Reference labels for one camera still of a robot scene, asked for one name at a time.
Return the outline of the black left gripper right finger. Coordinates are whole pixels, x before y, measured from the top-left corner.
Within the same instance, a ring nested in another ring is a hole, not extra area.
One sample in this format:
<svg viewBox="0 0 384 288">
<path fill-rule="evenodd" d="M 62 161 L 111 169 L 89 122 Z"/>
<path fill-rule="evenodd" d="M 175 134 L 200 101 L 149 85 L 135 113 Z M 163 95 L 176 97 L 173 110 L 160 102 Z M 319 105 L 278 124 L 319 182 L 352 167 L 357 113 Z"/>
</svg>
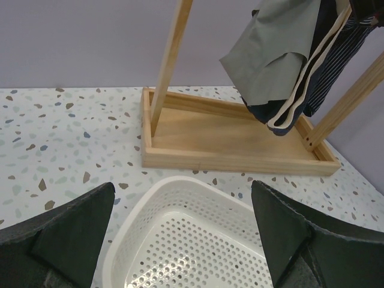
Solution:
<svg viewBox="0 0 384 288">
<path fill-rule="evenodd" d="M 297 202 L 262 181 L 251 199 L 274 287 L 383 287 L 383 233 Z"/>
</svg>

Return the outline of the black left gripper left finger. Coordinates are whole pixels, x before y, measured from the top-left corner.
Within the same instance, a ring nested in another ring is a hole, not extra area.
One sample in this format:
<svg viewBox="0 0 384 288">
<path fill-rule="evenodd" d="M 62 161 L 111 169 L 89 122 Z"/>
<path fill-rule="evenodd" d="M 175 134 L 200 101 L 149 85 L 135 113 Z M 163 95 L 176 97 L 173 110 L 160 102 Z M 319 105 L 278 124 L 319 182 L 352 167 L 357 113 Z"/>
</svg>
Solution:
<svg viewBox="0 0 384 288">
<path fill-rule="evenodd" d="M 107 182 L 1 229 L 1 287 L 90 287 L 114 201 Z"/>
</svg>

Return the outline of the navy underwear with beige band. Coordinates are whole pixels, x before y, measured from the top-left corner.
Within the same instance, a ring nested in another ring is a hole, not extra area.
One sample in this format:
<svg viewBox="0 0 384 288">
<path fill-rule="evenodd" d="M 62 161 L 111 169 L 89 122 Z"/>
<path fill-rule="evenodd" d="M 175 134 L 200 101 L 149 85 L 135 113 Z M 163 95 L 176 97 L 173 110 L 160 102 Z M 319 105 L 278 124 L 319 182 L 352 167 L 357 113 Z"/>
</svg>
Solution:
<svg viewBox="0 0 384 288">
<path fill-rule="evenodd" d="M 314 30 L 310 60 L 304 66 L 291 97 L 267 104 L 248 106 L 248 111 L 266 124 L 276 136 L 286 135 L 295 126 L 305 106 L 311 76 L 325 60 L 330 48 L 351 16 L 348 1 L 322 1 Z"/>
</svg>

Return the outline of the grey underwear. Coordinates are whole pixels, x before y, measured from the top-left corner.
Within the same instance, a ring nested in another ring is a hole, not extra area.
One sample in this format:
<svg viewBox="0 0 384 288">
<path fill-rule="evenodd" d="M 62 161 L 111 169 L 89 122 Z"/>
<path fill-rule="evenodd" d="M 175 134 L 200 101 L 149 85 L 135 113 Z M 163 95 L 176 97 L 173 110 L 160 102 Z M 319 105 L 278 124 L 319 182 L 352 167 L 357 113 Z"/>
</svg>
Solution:
<svg viewBox="0 0 384 288">
<path fill-rule="evenodd" d="M 290 97 L 309 59 L 320 1 L 261 1 L 220 62 L 248 106 Z"/>
</svg>

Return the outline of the navy striped underwear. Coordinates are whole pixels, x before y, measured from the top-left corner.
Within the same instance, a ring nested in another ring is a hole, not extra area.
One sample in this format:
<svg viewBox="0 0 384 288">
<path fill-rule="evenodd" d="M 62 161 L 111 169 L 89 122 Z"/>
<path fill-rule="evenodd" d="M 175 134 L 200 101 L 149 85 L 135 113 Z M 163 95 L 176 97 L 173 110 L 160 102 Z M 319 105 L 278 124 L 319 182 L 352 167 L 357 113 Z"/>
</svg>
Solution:
<svg viewBox="0 0 384 288">
<path fill-rule="evenodd" d="M 383 27 L 382 14 L 362 22 L 357 22 L 353 16 L 349 17 L 325 60 L 311 76 L 305 96 L 303 110 L 305 116 L 311 117 L 318 111 L 333 84 L 362 47 L 365 39 L 374 29 L 381 27 Z"/>
</svg>

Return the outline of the white perforated plastic basket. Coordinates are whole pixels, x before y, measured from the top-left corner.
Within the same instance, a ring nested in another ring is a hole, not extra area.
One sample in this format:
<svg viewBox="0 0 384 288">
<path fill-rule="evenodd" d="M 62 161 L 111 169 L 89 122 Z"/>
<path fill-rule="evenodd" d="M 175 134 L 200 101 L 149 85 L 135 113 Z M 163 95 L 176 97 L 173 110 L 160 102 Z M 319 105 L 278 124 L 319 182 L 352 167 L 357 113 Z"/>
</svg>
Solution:
<svg viewBox="0 0 384 288">
<path fill-rule="evenodd" d="M 110 242 L 100 287 L 271 287 L 250 205 L 191 177 L 154 184 Z"/>
</svg>

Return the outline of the wooden clothes rack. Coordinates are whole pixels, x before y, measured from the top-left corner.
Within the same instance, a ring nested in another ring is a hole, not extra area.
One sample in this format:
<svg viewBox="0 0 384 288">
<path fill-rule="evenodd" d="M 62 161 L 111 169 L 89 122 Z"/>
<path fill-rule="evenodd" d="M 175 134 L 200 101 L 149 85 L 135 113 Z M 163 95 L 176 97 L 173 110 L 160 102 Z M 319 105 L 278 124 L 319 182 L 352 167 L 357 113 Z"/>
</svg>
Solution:
<svg viewBox="0 0 384 288">
<path fill-rule="evenodd" d="M 274 135 L 243 104 L 170 92 L 191 1 L 178 1 L 154 89 L 143 88 L 142 164 L 168 169 L 330 176 L 340 163 L 327 136 L 383 80 L 378 57 L 317 124 L 304 116 Z"/>
</svg>

